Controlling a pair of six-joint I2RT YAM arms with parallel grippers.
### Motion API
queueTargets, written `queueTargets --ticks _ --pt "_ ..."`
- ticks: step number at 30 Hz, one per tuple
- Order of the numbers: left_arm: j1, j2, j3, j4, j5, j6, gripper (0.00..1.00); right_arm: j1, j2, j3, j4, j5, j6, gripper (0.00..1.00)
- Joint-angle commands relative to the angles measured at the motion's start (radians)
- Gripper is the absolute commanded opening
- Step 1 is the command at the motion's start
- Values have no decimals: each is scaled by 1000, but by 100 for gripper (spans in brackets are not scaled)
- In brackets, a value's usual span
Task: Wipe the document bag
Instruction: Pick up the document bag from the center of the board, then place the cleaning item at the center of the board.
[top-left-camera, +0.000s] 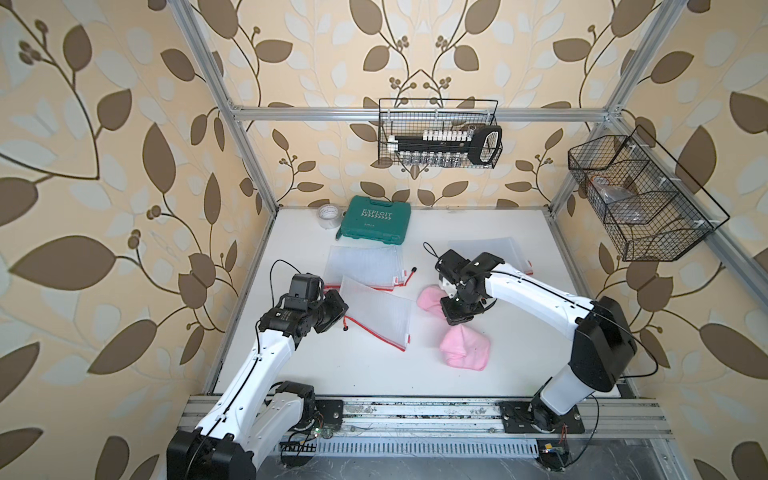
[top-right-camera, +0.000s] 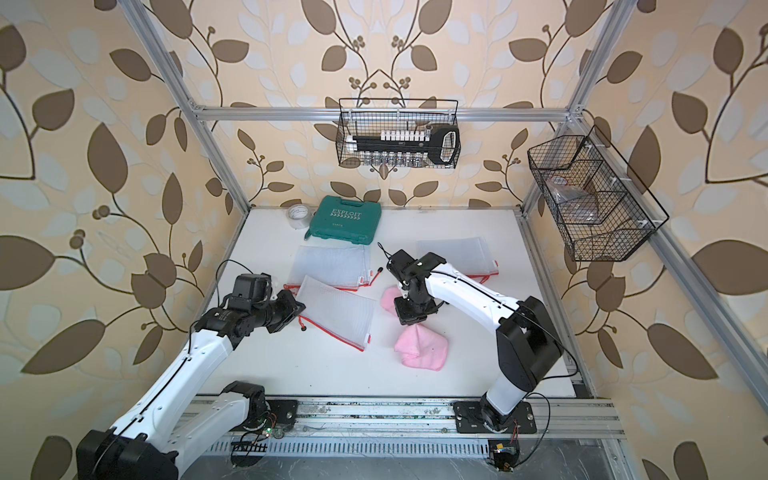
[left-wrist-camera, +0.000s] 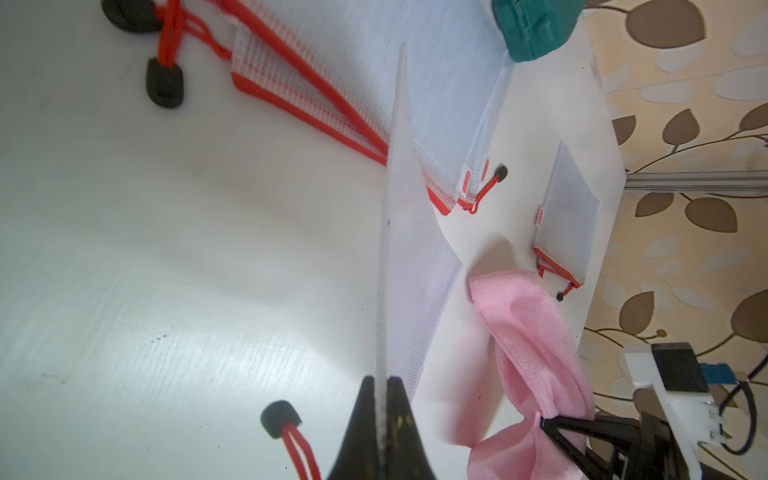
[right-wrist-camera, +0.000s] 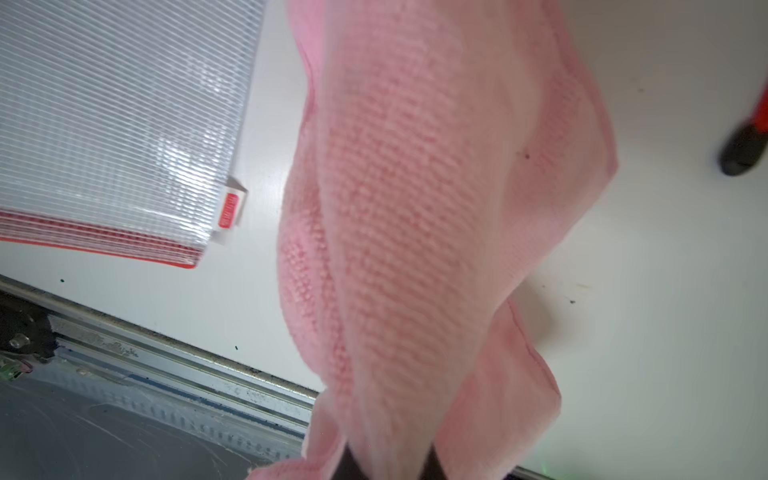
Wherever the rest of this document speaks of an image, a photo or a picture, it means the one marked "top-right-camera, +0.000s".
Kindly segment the pink wiping cloth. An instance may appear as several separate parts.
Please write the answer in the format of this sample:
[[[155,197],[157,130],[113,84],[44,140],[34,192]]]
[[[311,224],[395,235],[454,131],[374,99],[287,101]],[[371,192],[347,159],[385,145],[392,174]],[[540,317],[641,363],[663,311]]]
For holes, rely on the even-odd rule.
[[[393,349],[405,367],[440,371],[447,361],[449,341],[443,335],[415,324],[404,328]]]

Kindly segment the wiped clear document bag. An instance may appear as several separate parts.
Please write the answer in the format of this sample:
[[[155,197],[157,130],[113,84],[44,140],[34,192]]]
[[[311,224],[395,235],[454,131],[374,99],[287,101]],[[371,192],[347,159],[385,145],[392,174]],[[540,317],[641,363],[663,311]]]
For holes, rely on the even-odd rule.
[[[498,263],[493,259],[487,241],[483,237],[447,240],[420,240],[416,243],[417,256],[435,253],[443,257],[456,270],[482,282],[499,274]]]

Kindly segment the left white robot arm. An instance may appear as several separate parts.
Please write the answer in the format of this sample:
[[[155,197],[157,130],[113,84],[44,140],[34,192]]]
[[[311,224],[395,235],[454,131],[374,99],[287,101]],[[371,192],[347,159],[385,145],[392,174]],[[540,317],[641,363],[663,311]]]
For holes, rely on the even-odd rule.
[[[201,387],[243,339],[264,327],[277,333],[305,310],[288,290],[255,302],[227,296],[190,329],[176,359],[146,394],[105,430],[91,430],[76,449],[80,479],[178,479],[220,437],[240,427],[269,436],[278,414],[263,386],[228,384],[206,410],[180,421]]]

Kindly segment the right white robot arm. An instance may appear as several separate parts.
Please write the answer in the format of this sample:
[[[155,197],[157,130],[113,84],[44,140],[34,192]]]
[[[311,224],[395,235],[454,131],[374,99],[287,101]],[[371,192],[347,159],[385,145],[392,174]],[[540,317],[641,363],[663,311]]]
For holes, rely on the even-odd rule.
[[[503,431],[566,352],[544,304],[493,291],[433,252],[415,259],[399,250],[387,256],[386,268],[404,290],[394,300],[401,324],[421,323],[448,304],[495,335],[500,374],[481,397],[479,417],[487,428]]]

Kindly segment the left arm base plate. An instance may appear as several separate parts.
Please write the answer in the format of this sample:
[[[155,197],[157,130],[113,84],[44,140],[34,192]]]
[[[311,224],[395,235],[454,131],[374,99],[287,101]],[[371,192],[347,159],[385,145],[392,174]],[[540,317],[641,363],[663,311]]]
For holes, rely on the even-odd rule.
[[[267,399],[262,406],[247,405],[245,419],[230,432],[254,432],[271,435],[275,429],[290,431],[297,420],[299,402],[288,399]]]

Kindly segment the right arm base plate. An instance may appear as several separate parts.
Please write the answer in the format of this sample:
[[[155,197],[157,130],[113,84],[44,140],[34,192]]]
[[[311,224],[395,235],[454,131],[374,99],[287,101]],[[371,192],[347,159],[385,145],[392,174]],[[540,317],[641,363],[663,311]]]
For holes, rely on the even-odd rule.
[[[460,434],[534,434],[535,417],[528,402],[521,401],[508,414],[496,411],[485,397],[452,403],[456,430]]]

